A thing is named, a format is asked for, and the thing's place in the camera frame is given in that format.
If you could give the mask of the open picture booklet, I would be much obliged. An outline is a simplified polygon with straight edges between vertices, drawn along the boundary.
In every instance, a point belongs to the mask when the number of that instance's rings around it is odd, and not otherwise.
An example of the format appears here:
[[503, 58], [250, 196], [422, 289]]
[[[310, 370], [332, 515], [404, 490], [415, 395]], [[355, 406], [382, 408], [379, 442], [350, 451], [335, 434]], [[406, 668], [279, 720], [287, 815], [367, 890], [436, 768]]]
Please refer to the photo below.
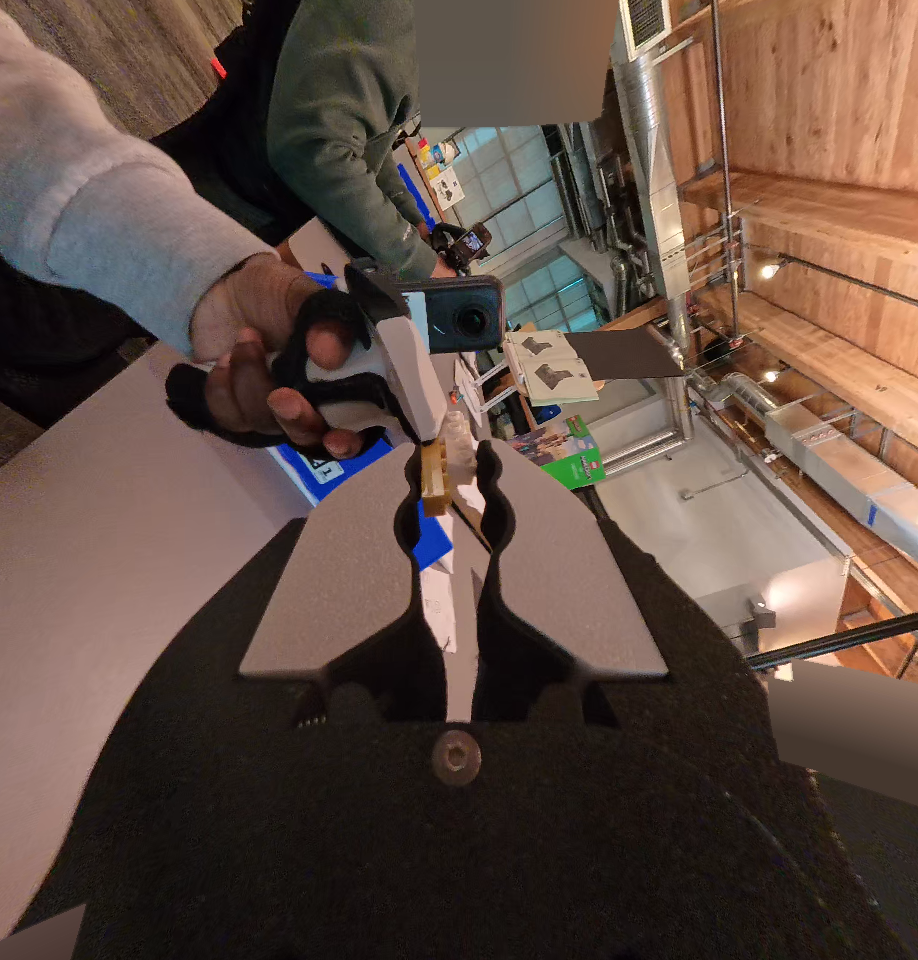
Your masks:
[[501, 343], [513, 385], [533, 406], [597, 402], [597, 381], [558, 330], [509, 332]]

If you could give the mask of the person's left hand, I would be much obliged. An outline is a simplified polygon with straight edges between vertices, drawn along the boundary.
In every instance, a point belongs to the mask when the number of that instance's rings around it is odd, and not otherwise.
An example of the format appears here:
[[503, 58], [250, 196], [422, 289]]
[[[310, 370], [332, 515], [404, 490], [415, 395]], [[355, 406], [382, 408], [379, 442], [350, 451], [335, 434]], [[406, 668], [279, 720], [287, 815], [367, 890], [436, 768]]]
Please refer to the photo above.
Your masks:
[[233, 434], [284, 435], [303, 450], [322, 448], [332, 458], [360, 454], [355, 431], [328, 426], [297, 390], [278, 388], [270, 373], [309, 298], [323, 291], [304, 272], [271, 254], [249, 258], [218, 281], [190, 323], [193, 356], [212, 363], [204, 387], [213, 420]]

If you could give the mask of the white toy brick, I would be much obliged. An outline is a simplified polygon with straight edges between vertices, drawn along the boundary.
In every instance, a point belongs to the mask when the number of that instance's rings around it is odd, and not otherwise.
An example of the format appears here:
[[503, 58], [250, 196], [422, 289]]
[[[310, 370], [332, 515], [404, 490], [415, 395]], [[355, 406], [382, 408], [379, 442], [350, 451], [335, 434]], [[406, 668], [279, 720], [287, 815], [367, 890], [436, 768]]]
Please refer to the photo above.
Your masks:
[[450, 470], [472, 472], [477, 466], [477, 439], [468, 418], [457, 409], [448, 410], [439, 440], [444, 462]]

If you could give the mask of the another person's forearm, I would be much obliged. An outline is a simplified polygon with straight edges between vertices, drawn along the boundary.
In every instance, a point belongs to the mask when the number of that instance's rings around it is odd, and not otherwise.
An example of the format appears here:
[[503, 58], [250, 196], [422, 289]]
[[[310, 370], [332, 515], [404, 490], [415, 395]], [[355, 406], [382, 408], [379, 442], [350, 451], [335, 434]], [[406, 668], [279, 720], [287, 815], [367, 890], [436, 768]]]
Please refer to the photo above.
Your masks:
[[411, 1], [300, 2], [274, 76], [266, 148], [316, 216], [405, 281], [430, 280], [437, 253], [393, 158], [419, 112]]

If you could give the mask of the printed white paper slip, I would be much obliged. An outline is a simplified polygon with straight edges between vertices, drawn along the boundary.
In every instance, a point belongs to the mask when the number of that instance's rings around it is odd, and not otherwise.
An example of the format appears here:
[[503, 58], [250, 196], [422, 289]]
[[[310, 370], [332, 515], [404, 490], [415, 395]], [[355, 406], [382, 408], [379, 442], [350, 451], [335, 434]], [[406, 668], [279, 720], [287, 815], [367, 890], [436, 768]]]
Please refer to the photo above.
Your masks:
[[443, 654], [458, 652], [458, 628], [453, 596], [455, 550], [420, 571], [419, 585], [423, 612]]

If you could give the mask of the green toy box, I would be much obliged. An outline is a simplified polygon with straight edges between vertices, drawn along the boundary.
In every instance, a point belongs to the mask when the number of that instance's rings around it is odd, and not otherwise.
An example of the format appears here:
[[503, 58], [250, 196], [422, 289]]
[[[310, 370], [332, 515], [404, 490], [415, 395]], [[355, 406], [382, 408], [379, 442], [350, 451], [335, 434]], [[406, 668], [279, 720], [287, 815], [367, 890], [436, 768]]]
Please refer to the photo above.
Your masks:
[[570, 491], [607, 478], [597, 441], [579, 415], [557, 417], [508, 443]]

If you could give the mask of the narrow yellow toy plate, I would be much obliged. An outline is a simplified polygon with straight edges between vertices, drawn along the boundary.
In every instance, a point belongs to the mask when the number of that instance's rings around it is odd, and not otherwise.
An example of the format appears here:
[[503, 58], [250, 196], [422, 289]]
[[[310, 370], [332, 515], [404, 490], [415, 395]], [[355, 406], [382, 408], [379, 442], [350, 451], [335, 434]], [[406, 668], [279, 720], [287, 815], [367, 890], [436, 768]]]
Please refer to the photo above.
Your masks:
[[441, 438], [424, 444], [420, 450], [420, 498], [429, 519], [444, 517], [453, 506], [449, 451]]

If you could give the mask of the black pole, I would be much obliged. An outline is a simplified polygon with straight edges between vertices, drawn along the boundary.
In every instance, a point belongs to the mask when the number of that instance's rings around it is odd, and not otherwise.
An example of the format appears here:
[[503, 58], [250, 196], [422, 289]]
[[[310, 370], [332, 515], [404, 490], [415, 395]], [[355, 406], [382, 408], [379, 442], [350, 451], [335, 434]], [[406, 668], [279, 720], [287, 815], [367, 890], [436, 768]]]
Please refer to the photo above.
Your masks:
[[745, 664], [754, 672], [762, 672], [786, 666], [797, 660], [812, 660], [907, 635], [918, 638], [918, 612], [863, 627], [838, 631], [773, 651], [753, 654], [745, 658]]

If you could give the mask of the black flat panel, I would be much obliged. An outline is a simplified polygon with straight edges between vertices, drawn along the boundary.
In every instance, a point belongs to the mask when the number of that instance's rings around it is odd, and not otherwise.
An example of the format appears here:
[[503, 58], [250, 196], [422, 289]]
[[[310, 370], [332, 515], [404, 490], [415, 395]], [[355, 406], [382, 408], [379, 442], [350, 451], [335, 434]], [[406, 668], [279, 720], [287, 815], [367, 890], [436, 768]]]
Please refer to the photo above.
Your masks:
[[593, 381], [675, 379], [682, 361], [651, 327], [569, 333], [565, 340]]

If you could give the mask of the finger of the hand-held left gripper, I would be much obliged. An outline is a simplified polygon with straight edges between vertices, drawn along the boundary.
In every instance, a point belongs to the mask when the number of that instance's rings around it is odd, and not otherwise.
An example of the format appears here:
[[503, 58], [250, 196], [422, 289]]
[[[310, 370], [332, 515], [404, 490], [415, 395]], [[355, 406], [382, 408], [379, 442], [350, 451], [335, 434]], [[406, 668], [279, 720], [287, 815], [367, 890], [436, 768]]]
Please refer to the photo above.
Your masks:
[[417, 443], [437, 441], [449, 402], [417, 326], [405, 316], [381, 319], [374, 327], [374, 342], [392, 398], [390, 411], [402, 430]]

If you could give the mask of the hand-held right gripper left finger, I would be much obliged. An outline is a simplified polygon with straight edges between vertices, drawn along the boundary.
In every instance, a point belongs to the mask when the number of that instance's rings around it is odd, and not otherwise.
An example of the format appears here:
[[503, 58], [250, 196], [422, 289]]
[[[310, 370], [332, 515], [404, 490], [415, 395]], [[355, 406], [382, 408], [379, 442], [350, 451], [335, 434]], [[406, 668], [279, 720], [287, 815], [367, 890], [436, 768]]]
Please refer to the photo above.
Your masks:
[[245, 678], [328, 678], [406, 615], [414, 560], [396, 520], [416, 505], [405, 442], [345, 479], [309, 514], [244, 655]]

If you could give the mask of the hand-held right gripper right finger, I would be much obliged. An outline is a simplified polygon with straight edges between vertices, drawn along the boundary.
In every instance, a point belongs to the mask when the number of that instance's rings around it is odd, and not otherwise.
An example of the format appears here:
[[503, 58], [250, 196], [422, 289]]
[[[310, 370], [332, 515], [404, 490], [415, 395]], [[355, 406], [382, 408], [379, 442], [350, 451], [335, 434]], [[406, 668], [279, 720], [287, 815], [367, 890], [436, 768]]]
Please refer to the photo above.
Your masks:
[[666, 678], [667, 663], [595, 514], [502, 440], [477, 449], [496, 613], [594, 681]]

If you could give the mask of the person's left forearm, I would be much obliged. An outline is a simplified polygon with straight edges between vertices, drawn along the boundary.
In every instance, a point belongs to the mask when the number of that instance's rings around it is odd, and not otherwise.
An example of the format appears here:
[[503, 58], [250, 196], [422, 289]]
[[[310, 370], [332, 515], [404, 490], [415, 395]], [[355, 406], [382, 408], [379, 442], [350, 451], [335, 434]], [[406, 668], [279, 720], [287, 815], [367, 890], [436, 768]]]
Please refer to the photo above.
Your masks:
[[202, 313], [209, 294], [254, 258], [278, 260], [162, 151], [116, 129], [93, 87], [1, 6], [0, 255], [199, 362], [258, 328]]

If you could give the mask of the silver upright air duct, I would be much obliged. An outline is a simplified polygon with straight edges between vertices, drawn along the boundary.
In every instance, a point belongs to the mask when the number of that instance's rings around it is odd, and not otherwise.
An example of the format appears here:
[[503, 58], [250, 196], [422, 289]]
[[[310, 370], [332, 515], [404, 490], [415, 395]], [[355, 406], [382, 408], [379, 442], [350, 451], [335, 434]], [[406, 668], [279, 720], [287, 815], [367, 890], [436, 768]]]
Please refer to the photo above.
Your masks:
[[658, 55], [670, 34], [669, 2], [620, 1], [610, 62], [649, 266], [657, 293], [668, 306], [671, 336], [686, 354], [692, 338], [691, 276]]

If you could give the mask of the grey desk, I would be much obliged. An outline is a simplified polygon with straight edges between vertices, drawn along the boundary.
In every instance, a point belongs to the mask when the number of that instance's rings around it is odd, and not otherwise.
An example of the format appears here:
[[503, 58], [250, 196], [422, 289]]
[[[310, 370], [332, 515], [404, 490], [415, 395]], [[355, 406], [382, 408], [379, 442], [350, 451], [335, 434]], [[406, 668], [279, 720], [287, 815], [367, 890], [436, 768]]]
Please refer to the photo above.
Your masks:
[[439, 786], [442, 724], [368, 679], [245, 678], [303, 523], [271, 458], [167, 412], [156, 348], [0, 470], [0, 939], [86, 904], [74, 958], [379, 958], [367, 801]]

